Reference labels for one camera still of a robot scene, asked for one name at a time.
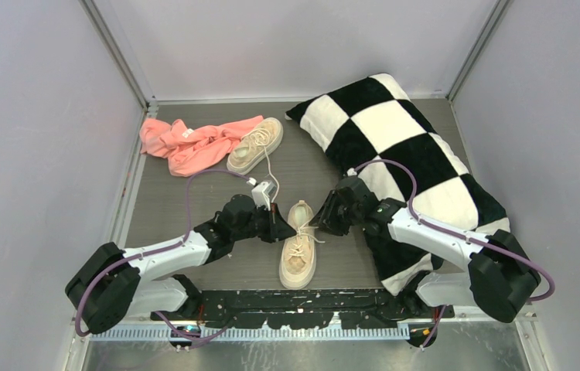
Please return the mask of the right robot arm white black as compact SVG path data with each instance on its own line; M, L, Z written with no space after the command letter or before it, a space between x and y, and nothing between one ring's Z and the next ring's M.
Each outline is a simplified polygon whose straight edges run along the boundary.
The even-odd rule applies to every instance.
M541 283L512 233L485 235L421 216L405 202L378 199L356 176L337 183L309 224L334 236L362 226L373 236L420 248L457 266L460 273L430 273L404 295L404 309L414 317L440 305L475 305L510 323Z

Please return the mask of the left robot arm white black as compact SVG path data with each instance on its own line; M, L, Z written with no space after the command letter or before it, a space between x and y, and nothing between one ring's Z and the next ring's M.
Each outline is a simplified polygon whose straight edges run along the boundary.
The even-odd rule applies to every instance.
M189 320L200 307L196 288L173 273L219 260L240 240L276 243L295 235L276 204L256 206L250 196L235 195L211 220L180 237L127 249L105 243L64 289L77 310L77 333L101 334L124 318L154 311Z

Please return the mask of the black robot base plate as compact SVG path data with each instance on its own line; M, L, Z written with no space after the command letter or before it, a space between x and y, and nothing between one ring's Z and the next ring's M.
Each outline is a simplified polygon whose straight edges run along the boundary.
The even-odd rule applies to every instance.
M175 312L170 321L201 322L210 328L293 330L325 328L339 319L344 329L393 328L404 320L433 322L438 314L416 297L384 289L205 290Z

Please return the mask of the beige sneaker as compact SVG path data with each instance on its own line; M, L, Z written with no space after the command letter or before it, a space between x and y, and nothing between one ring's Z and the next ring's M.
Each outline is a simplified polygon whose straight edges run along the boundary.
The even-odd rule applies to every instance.
M247 175L264 159L268 160L281 144L284 129L280 120L274 117L265 118L248 134L227 157L227 169L241 175Z
M290 210L288 224L295 235L284 241L279 264L280 282L284 288L301 290L314 277L316 271L316 244L323 241L316 238L316 227L310 225L315 216L312 208L304 201L298 201Z

